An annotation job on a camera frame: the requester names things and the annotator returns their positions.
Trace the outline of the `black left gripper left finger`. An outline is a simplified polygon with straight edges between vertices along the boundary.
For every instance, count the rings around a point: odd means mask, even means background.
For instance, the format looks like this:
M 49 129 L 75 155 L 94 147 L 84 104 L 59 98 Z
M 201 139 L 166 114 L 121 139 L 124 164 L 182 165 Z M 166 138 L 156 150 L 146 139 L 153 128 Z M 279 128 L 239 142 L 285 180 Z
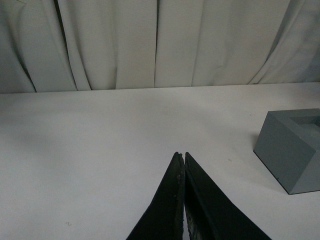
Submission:
M 181 240 L 184 232 L 185 164 L 175 152 L 153 199 L 128 240 Z

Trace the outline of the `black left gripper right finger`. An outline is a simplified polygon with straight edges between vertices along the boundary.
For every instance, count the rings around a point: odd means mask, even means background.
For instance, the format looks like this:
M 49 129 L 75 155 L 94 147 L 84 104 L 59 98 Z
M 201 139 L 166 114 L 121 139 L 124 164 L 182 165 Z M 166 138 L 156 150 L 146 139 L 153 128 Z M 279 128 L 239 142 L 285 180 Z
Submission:
M 185 197 L 191 240 L 269 240 L 236 207 L 188 153 L 185 153 Z

